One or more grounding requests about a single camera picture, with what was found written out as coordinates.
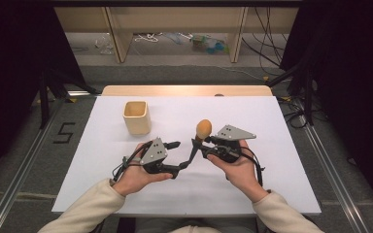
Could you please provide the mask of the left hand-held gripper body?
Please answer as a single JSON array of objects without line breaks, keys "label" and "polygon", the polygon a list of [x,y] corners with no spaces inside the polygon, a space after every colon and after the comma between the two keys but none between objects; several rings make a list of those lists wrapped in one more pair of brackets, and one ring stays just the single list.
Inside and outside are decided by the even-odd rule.
[{"label": "left hand-held gripper body", "polygon": [[168,156],[168,150],[163,146],[162,140],[157,137],[149,143],[149,147],[143,151],[140,164],[149,174],[159,174],[163,160]]}]

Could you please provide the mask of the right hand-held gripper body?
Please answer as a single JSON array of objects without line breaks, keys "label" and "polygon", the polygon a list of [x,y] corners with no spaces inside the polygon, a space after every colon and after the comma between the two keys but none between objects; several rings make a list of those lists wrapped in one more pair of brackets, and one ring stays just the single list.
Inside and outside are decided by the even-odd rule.
[{"label": "right hand-held gripper body", "polygon": [[233,163],[240,157],[240,141],[255,139],[256,135],[238,127],[226,125],[214,137],[218,144],[212,147],[212,154],[225,162]]}]

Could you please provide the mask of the black gold makeup brush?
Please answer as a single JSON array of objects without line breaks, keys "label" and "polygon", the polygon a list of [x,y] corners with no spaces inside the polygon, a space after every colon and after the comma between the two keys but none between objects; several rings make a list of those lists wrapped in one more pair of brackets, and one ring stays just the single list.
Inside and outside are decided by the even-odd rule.
[{"label": "black gold makeup brush", "polygon": [[202,119],[198,122],[195,129],[195,137],[192,141],[192,150],[189,159],[180,164],[181,169],[185,169],[193,160],[194,156],[197,154],[199,148],[202,146],[202,142],[210,136],[212,133],[212,123],[208,119]]}]

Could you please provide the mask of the cream square cup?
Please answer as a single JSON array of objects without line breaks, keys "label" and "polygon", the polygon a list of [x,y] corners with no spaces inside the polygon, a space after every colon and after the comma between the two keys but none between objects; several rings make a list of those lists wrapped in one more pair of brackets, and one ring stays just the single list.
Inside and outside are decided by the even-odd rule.
[{"label": "cream square cup", "polygon": [[130,134],[146,135],[151,132],[152,122],[146,101],[128,101],[122,116]]}]

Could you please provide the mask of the person's left hand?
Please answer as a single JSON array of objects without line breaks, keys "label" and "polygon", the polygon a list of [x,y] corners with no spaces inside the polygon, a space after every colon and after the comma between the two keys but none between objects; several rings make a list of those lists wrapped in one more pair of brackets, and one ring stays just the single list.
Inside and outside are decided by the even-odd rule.
[{"label": "person's left hand", "polygon": [[112,188],[120,195],[127,196],[142,190],[150,183],[158,183],[171,178],[170,173],[149,174],[138,162],[132,161]]}]

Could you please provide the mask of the person's right hand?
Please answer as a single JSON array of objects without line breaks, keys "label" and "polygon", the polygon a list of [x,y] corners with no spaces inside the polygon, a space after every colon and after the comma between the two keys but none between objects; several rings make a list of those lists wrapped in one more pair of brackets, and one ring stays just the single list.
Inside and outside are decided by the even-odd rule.
[{"label": "person's right hand", "polygon": [[207,159],[222,169],[228,180],[253,203],[269,194],[256,179],[254,164],[248,158],[240,157],[234,163],[227,163],[213,154],[208,154]]}]

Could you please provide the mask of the white table mat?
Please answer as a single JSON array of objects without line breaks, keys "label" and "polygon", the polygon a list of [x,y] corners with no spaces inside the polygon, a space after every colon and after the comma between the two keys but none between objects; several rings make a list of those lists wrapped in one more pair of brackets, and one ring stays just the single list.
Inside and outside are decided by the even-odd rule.
[{"label": "white table mat", "polygon": [[[109,178],[124,156],[156,137],[179,142],[166,163],[188,160],[197,123],[207,118],[215,131],[225,125],[254,134],[248,145],[263,167],[263,186],[283,195],[298,212],[318,215],[321,207],[308,181],[279,104],[273,96],[149,97],[152,130],[129,134],[123,120],[127,98],[96,99],[84,134],[53,205],[61,213],[95,183]],[[250,216],[250,200],[221,169],[202,156],[174,180],[147,185],[126,198],[121,216]]]}]

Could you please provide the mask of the person's lap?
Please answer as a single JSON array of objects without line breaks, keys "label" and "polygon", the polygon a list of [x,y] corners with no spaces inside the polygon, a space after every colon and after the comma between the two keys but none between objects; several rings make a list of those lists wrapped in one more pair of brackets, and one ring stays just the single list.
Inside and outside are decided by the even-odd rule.
[{"label": "person's lap", "polygon": [[255,233],[255,217],[140,217],[136,233]]}]

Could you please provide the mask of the black metal stand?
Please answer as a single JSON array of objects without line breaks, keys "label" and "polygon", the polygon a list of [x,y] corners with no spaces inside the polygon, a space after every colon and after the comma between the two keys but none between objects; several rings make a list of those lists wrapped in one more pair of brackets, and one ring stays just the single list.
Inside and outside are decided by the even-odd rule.
[{"label": "black metal stand", "polygon": [[278,76],[272,81],[268,81],[266,83],[267,86],[273,87],[278,83],[283,82],[284,80],[291,78],[289,82],[287,92],[290,96],[296,96],[300,93],[303,93],[304,97],[304,105],[303,105],[303,112],[306,118],[306,122],[310,125],[313,125],[313,118],[312,118],[312,73],[310,68],[307,65],[302,63],[298,63],[292,68],[285,71],[282,75]]},{"label": "black metal stand", "polygon": [[88,92],[89,94],[99,94],[98,90],[87,85],[84,81],[73,79],[59,70],[48,69],[44,71],[39,79],[41,129],[43,129],[50,120],[48,90],[51,91],[55,98],[67,98],[70,96],[70,94],[66,90],[66,83],[71,83],[72,85]]}]

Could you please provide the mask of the colourful plastic bag pile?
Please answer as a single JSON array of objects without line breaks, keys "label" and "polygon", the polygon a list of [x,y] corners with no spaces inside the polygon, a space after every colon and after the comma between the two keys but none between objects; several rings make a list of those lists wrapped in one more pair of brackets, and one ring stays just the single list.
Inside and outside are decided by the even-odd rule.
[{"label": "colourful plastic bag pile", "polygon": [[229,53],[229,48],[223,40],[215,39],[210,36],[193,34],[190,41],[195,50],[205,51],[209,54],[219,52]]}]

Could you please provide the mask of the clear plastic bag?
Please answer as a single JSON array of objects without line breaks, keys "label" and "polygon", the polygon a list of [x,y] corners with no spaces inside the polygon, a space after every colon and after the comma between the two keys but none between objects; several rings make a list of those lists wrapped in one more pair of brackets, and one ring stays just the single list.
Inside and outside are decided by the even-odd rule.
[{"label": "clear plastic bag", "polygon": [[114,46],[111,42],[111,36],[108,33],[102,34],[97,38],[94,45],[101,54],[112,55],[115,53]]}]

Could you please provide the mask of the beige wooden desk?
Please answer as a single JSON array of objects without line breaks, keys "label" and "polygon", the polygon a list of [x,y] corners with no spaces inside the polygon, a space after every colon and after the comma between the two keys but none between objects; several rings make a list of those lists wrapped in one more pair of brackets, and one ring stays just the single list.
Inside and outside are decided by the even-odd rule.
[{"label": "beige wooden desk", "polygon": [[238,61],[244,33],[288,34],[297,8],[273,7],[56,7],[66,32],[108,33],[118,63],[125,61],[135,33],[224,33],[230,61]]}]

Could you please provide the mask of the black curtain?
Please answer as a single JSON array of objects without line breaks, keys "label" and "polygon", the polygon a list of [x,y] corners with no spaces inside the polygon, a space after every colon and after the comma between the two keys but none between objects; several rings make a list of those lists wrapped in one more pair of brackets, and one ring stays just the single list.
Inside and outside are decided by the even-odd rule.
[{"label": "black curtain", "polygon": [[373,0],[346,0],[315,81],[324,111],[373,189]]},{"label": "black curtain", "polygon": [[51,6],[0,0],[0,158],[39,91],[41,79],[61,92],[84,77]]}]

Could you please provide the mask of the silver metal floor rail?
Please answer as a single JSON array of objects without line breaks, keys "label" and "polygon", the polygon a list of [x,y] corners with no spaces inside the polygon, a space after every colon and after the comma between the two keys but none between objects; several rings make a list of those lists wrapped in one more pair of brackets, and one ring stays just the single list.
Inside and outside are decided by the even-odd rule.
[{"label": "silver metal floor rail", "polygon": [[60,148],[56,135],[67,107],[63,100],[50,103],[50,119],[43,127],[29,119],[0,159],[0,233],[16,201],[43,203],[55,198],[65,173],[65,165],[56,163],[61,159],[55,153]]},{"label": "silver metal floor rail", "polygon": [[355,233],[369,233],[362,213],[336,171],[315,127],[308,123],[305,116],[301,116],[299,120],[304,125],[306,135],[353,231]]}]

